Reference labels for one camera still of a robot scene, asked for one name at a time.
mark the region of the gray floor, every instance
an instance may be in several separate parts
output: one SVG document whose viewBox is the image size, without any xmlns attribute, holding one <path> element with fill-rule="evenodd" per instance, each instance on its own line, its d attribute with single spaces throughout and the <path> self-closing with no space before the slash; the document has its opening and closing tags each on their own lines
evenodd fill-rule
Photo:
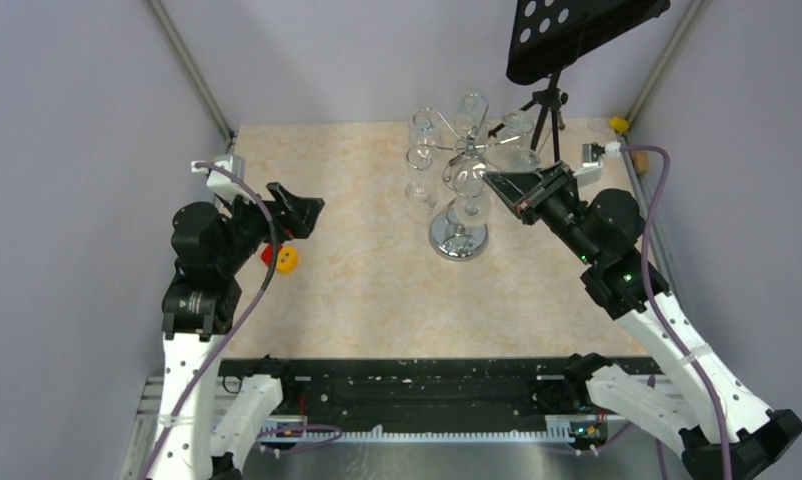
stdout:
<svg viewBox="0 0 802 480">
<path fill-rule="evenodd" d="M 689 478 L 666 450 L 671 479 Z M 282 457 L 254 451 L 246 480 L 533 480 L 657 479 L 653 439 L 638 430 L 598 458 L 562 457 L 528 444 L 340 444 Z"/>
</svg>

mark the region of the chrome base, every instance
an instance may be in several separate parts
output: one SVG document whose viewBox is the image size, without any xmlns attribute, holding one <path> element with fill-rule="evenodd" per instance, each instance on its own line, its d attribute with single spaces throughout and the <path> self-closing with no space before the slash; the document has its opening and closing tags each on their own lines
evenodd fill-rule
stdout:
<svg viewBox="0 0 802 480">
<path fill-rule="evenodd" d="M 441 257 L 455 262 L 471 260 L 486 249 L 489 230 L 486 225 L 466 227 L 457 220 L 454 201 L 440 212 L 430 224 L 430 245 Z"/>
</svg>

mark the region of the table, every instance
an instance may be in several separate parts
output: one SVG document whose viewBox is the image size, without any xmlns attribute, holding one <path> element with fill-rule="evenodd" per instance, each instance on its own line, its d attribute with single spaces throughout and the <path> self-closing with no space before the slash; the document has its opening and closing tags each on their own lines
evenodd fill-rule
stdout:
<svg viewBox="0 0 802 480">
<path fill-rule="evenodd" d="M 566 119 L 563 159 L 579 167 L 582 144 L 613 139 L 586 119 Z M 275 275 L 226 358 L 645 355 L 590 300 L 579 278 L 586 267 L 541 223 L 522 225 L 492 192 L 487 250 L 463 263 L 437 256 L 428 222 L 405 214 L 408 147 L 405 122 L 240 129 L 234 153 L 247 160 L 249 185 L 269 197 L 265 184 L 278 181 L 326 206 L 311 238 L 288 243 L 299 266 Z M 551 161 L 550 141 L 541 158 Z M 608 162 L 581 195 L 591 200 L 609 187 L 631 189 L 621 162 Z M 436 211 L 453 198 L 440 188 Z M 237 315 L 265 269 L 257 256 L 237 276 Z"/>
</svg>

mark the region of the wooden tabletop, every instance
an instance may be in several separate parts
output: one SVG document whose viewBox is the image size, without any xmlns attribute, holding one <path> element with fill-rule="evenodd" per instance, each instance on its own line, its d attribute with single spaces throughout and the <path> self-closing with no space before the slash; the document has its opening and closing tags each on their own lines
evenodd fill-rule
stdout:
<svg viewBox="0 0 802 480">
<path fill-rule="evenodd" d="M 586 119 L 566 126 L 561 151 L 576 168 L 582 144 L 613 140 Z M 569 249 L 542 223 L 523 226 L 491 192 L 486 251 L 463 263 L 439 257 L 428 221 L 405 214 L 406 123 L 243 126 L 237 138 L 235 153 L 247 160 L 246 180 L 258 193 L 268 197 L 265 184 L 278 181 L 326 206 L 312 237 L 288 243 L 298 267 L 275 275 L 226 357 L 645 355 L 590 300 L 579 278 L 586 267 Z M 551 162 L 550 141 L 541 158 Z M 609 187 L 631 188 L 620 162 L 608 162 L 582 198 Z M 440 184 L 434 214 L 450 193 Z M 265 269 L 257 256 L 237 276 L 237 315 Z"/>
</svg>

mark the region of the yellow object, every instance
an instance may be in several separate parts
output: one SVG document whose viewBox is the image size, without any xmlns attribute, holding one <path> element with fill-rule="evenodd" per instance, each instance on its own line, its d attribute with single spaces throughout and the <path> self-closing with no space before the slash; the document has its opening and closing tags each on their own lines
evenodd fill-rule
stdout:
<svg viewBox="0 0 802 480">
<path fill-rule="evenodd" d="M 298 266 L 298 250 L 292 247 L 283 247 L 277 253 L 277 271 L 289 273 Z"/>
<path fill-rule="evenodd" d="M 631 128 L 628 125 L 628 121 L 622 117 L 612 117 L 609 122 L 610 128 L 616 131 L 616 133 L 625 133 Z"/>
</svg>

